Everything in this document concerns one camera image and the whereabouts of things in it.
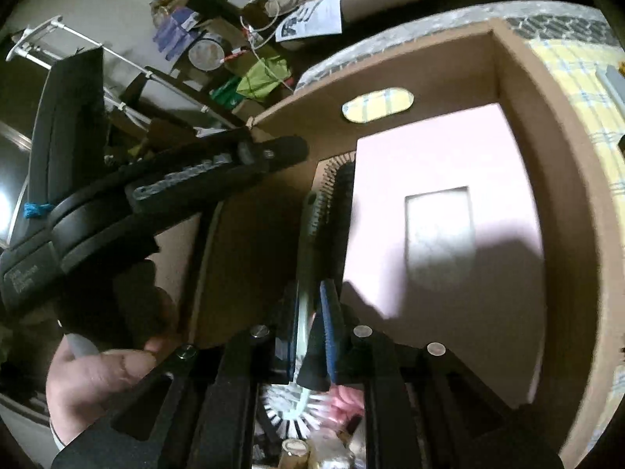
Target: pink paper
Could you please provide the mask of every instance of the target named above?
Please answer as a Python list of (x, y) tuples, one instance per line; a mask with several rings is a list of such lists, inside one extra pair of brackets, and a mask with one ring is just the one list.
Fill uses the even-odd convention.
[(498, 104), (358, 141), (342, 300), (362, 322), (443, 343), (516, 406), (538, 380), (543, 280), (532, 189)]

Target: metal screw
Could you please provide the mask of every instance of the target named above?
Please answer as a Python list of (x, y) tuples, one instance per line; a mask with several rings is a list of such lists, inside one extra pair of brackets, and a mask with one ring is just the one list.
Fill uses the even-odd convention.
[(195, 348), (195, 346), (192, 346), (191, 344), (185, 344), (184, 346), (178, 348), (178, 350), (176, 351), (176, 356), (181, 360), (189, 360), (193, 358), (193, 356), (195, 356), (197, 353), (198, 350)]
[(440, 342), (432, 342), (427, 345), (427, 352), (429, 352), (432, 356), (442, 356), (446, 351), (447, 349)]
[(354, 328), (354, 335), (356, 335), (358, 338), (370, 337), (372, 333), (373, 330), (364, 324), (360, 324)]
[(270, 333), (270, 329), (267, 328), (264, 324), (257, 324), (251, 330), (249, 330), (250, 334), (254, 338), (264, 338)]

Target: round container lid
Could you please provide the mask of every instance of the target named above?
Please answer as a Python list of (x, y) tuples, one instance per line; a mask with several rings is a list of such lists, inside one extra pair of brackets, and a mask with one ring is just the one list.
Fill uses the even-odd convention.
[(201, 39), (189, 49), (189, 61), (199, 70), (217, 70), (226, 57), (224, 48), (211, 39)]
[(299, 439), (287, 439), (282, 442), (282, 449), (290, 455), (306, 456), (308, 445)]

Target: white cable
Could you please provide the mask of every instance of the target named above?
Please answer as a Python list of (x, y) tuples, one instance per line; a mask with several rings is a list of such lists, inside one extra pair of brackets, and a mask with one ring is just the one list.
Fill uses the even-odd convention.
[(286, 84), (284, 82), (284, 80), (280, 79), (267, 65), (267, 61), (263, 60), (260, 58), (260, 56), (258, 56), (258, 53), (256, 52), (257, 49), (262, 48), (264, 45), (266, 45), (267, 43), (270, 42), (271, 39), (274, 38), (274, 36), (276, 35), (276, 30), (273, 31), (273, 33), (266, 39), (263, 40), (263, 42), (261, 42), (259, 45), (254, 43), (254, 34), (257, 34), (258, 32), (263, 32), (269, 28), (271, 28), (276, 21), (278, 20), (279, 16), (280, 16), (280, 5), (278, 4), (277, 0), (274, 0), (276, 2), (276, 15), (273, 16), (273, 19), (271, 20), (271, 22), (265, 26), (264, 28), (260, 28), (258, 30), (255, 30), (254, 28), (252, 28), (252, 26), (250, 24), (245, 24), (245, 22), (243, 22), (243, 16), (240, 16), (239, 20), (241, 21), (241, 26), (243, 27), (243, 29), (247, 30), (249, 33), (249, 37), (248, 37), (248, 42), (249, 45), (252, 49), (252, 53), (254, 53), (254, 56), (256, 56), (256, 59), (262, 63), (263, 67), (265, 67), (265, 72), (267, 72), (271, 77), (273, 77), (276, 81), (278, 81), (279, 83), (282, 83), (283, 86), (286, 87), (287, 90), (289, 90), (291, 93), (295, 93), (295, 90), (293, 88), (291, 88), (288, 84)]
[(123, 112), (126, 115), (126, 117), (130, 121), (132, 121), (132, 123), (137, 125), (141, 130), (143, 130), (145, 132), (148, 131), (148, 128), (145, 125), (149, 124), (149, 118), (145, 117), (146, 121), (144, 121), (144, 122), (140, 121), (134, 114), (132, 114), (133, 112), (135, 112), (134, 109), (132, 109), (125, 102), (121, 102), (119, 97), (117, 95), (115, 95), (110, 88), (108, 88), (106, 86), (103, 86), (102, 88), (104, 89), (104, 93), (106, 93), (106, 95), (104, 96), (105, 100), (107, 100), (112, 105), (117, 107), (119, 111)]

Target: finger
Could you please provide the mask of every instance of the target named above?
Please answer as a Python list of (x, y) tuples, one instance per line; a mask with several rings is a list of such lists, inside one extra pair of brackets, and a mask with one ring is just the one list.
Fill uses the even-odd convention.
[(46, 391), (68, 407), (99, 403), (138, 383), (155, 364), (154, 355), (145, 351), (86, 356), (50, 372)]
[(361, 390), (356, 390), (355, 388), (349, 388), (346, 386), (339, 386), (338, 393), (339, 397), (346, 404), (359, 409), (364, 409), (364, 392)]
[(348, 423), (349, 417), (345, 411), (338, 407), (331, 407), (330, 411), (327, 413), (326, 424), (331, 428), (342, 428)]
[(182, 343), (179, 335), (168, 335), (166, 337), (152, 337), (144, 347), (156, 357), (157, 363), (161, 363)]
[(105, 400), (135, 385), (155, 363), (145, 351), (111, 351), (51, 367), (46, 397), (61, 441), (70, 442), (96, 421), (104, 414)]

